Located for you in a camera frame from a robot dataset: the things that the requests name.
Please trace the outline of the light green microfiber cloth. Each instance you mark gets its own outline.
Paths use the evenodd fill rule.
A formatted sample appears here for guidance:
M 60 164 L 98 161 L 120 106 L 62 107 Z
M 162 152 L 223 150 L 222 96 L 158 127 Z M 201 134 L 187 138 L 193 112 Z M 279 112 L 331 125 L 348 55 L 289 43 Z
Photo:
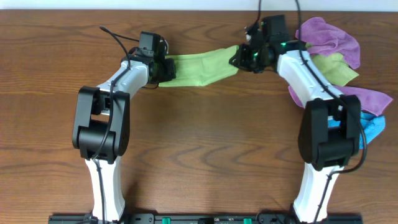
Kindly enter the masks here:
M 169 55 L 174 60 L 176 78 L 162 82 L 160 87 L 207 86 L 235 75 L 238 68 L 229 64 L 237 45 L 200 54 Z

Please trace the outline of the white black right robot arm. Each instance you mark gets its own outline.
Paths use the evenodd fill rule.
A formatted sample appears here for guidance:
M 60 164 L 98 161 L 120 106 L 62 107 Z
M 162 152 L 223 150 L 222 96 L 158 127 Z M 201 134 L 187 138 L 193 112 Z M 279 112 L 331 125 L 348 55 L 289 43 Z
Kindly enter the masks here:
M 321 74 L 305 44 L 289 37 L 285 17 L 269 16 L 245 29 L 241 44 L 229 63 L 241 70 L 262 73 L 271 67 L 293 89 L 305 111 L 298 134 L 304 161 L 300 191 L 288 214 L 265 214 L 261 223 L 362 223 L 360 215 L 329 215 L 333 186 L 365 138 L 360 123 L 361 103 L 345 95 Z

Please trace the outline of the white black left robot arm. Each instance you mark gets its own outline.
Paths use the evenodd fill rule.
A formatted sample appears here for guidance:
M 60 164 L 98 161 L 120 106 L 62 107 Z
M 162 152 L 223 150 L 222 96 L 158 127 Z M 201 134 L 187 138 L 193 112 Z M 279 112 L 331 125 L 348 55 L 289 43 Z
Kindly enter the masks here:
M 120 67 L 108 80 L 78 92 L 72 144 L 91 175 L 94 208 L 87 223 L 123 220 L 121 158 L 129 144 L 130 102 L 146 85 L 176 77 L 174 60 L 167 58 L 169 44 L 161 35 L 142 31 L 138 43 L 123 50 Z

